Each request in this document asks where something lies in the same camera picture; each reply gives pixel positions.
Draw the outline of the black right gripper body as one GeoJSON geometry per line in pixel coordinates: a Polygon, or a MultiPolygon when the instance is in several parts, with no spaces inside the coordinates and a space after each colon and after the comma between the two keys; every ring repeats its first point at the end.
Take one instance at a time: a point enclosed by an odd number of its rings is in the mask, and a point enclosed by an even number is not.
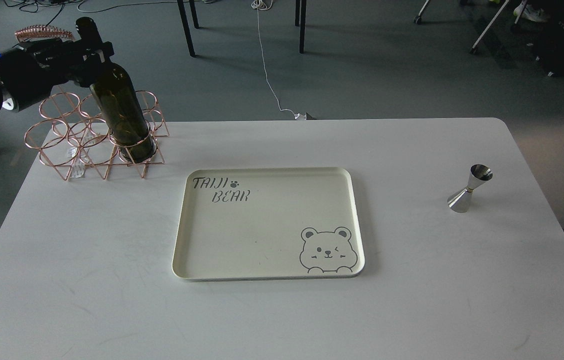
{"type": "Polygon", "coordinates": [[[72,81],[88,88],[97,76],[97,54],[79,40],[22,41],[0,52],[2,107],[19,112],[48,98],[56,85],[72,81]]]}

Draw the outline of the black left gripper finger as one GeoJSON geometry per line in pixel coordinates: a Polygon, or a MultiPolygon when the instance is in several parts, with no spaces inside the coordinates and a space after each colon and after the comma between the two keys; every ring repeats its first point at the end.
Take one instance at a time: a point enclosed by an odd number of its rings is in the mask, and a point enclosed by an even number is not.
{"type": "Polygon", "coordinates": [[[75,41],[74,48],[77,51],[77,59],[81,63],[107,63],[115,54],[113,44],[110,41],[87,44],[85,41],[75,41]]]}

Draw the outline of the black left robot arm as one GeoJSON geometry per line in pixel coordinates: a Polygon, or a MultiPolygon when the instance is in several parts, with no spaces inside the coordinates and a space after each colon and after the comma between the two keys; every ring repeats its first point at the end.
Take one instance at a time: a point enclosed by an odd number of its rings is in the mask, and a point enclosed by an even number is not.
{"type": "Polygon", "coordinates": [[[46,100],[56,85],[88,88],[115,51],[103,41],[95,21],[76,21],[80,36],[52,25],[30,25],[15,32],[17,43],[0,51],[0,111],[19,112],[46,100]]]}

